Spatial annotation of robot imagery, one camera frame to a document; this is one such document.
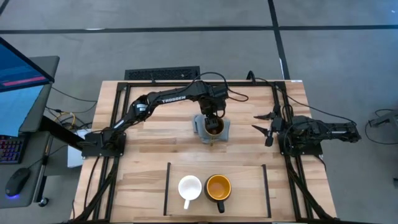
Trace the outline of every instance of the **monitor screen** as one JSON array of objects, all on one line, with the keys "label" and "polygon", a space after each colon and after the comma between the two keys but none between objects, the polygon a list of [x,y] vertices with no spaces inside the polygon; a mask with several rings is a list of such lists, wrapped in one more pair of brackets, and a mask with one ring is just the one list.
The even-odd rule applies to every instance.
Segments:
[{"label": "monitor screen", "polygon": [[0,38],[0,92],[50,82],[50,75]]}]

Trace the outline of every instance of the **keyboard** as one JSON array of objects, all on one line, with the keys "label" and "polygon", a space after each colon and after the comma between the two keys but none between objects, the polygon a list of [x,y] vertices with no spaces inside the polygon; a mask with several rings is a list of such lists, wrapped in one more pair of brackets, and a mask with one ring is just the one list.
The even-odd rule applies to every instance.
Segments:
[{"label": "keyboard", "polygon": [[27,135],[0,136],[0,164],[20,164],[27,145]]},{"label": "keyboard", "polygon": [[125,80],[193,80],[200,74],[199,66],[126,70]]}]

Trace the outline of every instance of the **wooden table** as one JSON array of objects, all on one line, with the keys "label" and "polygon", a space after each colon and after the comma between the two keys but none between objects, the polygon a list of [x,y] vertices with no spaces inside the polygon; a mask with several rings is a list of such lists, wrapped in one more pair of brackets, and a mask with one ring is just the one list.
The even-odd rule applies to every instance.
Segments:
[{"label": "wooden table", "polygon": [[[93,121],[93,130],[109,126],[117,81],[105,81],[99,93]],[[307,103],[302,82],[286,81],[287,94],[301,103]],[[130,103],[150,91],[173,87],[133,87]],[[249,96],[240,103],[227,100],[226,118],[231,120],[228,142],[217,142],[213,147],[204,145],[194,135],[192,117],[200,114],[198,103],[179,101],[158,106],[143,123],[127,131],[127,145],[119,163],[111,222],[271,222],[295,221],[284,158],[279,154],[275,138],[272,147],[265,147],[265,137],[252,124],[269,127],[269,121],[253,116],[267,114],[274,105],[271,88],[266,86],[231,87]],[[290,101],[295,115],[310,116],[307,107]],[[323,164],[314,156],[302,156],[309,191],[327,213],[336,216],[328,179]],[[76,214],[83,210],[85,192],[95,158],[86,159],[75,197]],[[167,163],[206,166],[261,166],[266,164],[271,198],[272,218],[259,217],[168,217],[163,216]],[[91,181],[88,201],[97,191],[102,159],[96,166]],[[303,197],[297,189],[302,217],[305,217]],[[106,192],[101,204],[100,218],[104,217]]]}]

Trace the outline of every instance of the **concrete floor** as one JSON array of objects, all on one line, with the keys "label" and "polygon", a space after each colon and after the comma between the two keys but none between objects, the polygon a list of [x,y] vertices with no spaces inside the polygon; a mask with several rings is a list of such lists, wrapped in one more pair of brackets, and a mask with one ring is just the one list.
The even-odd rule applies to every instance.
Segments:
[{"label": "concrete floor", "polygon": [[[275,0],[281,26],[398,24],[393,0]],[[10,0],[0,29],[90,29],[170,26],[270,26],[266,0]],[[397,146],[368,141],[364,125],[373,111],[397,108],[398,30],[282,31],[291,79],[304,81],[309,103],[358,123],[356,144],[325,141],[323,150],[336,211],[359,222],[398,220]],[[125,69],[199,65],[230,79],[281,79],[273,31],[170,32],[134,34],[2,35],[29,57],[59,55],[55,87],[73,96],[97,99],[103,80],[121,80]],[[52,92],[48,106],[82,111],[89,103]],[[91,121],[94,111],[80,114]],[[313,111],[313,117],[339,122]],[[394,142],[389,127],[370,130]],[[79,172],[49,178],[45,208],[0,210],[1,223],[55,223],[67,220]]]}]

